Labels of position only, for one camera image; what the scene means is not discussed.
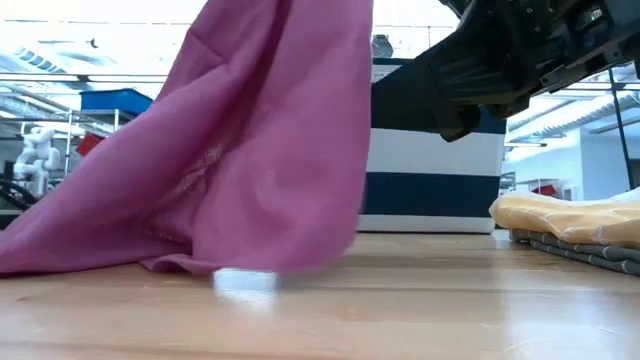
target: wooden floor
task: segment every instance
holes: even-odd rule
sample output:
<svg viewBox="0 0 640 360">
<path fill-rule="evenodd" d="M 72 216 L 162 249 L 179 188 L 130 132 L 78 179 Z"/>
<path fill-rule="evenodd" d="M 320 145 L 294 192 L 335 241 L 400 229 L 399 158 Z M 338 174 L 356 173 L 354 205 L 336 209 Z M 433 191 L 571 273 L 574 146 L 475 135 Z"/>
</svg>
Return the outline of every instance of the wooden floor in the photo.
<svg viewBox="0 0 640 360">
<path fill-rule="evenodd" d="M 274 286 L 135 265 L 0 280 L 0 359 L 638 358 L 640 279 L 495 238 L 364 235 Z"/>
</svg>

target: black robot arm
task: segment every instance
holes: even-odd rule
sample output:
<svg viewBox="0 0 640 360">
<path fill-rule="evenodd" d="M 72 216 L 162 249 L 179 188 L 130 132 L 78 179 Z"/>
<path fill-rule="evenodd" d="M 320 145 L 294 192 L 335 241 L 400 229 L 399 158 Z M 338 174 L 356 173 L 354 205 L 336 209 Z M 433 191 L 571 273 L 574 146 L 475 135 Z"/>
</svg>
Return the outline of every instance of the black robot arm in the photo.
<svg viewBox="0 0 640 360">
<path fill-rule="evenodd" d="M 640 63 L 638 0 L 441 0 L 456 31 L 372 86 L 372 127 L 457 140 L 481 107 L 503 121 L 532 96 Z"/>
</svg>

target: blue bin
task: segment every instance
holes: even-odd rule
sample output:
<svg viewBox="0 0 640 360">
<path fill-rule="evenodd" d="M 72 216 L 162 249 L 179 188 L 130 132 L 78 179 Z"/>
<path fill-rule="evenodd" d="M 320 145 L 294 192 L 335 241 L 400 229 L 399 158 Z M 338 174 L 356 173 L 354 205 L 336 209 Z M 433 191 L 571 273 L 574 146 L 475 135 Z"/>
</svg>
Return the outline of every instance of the blue bin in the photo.
<svg viewBox="0 0 640 360">
<path fill-rule="evenodd" d="M 83 91 L 82 110 L 120 110 L 137 116 L 147 111 L 153 100 L 134 89 Z"/>
</svg>

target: white robot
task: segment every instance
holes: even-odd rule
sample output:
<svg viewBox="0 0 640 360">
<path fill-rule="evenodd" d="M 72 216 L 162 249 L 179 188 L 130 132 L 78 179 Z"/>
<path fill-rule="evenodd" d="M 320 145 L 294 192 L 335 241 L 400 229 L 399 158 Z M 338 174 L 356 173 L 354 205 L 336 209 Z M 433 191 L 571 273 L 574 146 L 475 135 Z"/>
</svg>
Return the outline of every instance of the white robot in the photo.
<svg viewBox="0 0 640 360">
<path fill-rule="evenodd" d="M 55 133 L 54 129 L 31 129 L 23 136 L 22 153 L 13 165 L 14 179 L 36 198 L 42 198 L 49 190 L 49 170 L 60 167 L 60 152 L 52 146 Z"/>
</svg>

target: pink cloth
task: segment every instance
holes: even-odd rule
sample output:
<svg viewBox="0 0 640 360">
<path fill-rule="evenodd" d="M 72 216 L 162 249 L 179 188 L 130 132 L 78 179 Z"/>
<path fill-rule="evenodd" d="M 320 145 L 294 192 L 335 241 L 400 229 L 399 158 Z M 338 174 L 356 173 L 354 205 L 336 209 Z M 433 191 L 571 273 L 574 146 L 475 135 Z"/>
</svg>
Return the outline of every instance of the pink cloth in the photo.
<svg viewBox="0 0 640 360">
<path fill-rule="evenodd" d="M 0 273 L 290 271 L 351 244 L 372 0 L 210 0 L 160 96 L 0 238 Z"/>
</svg>

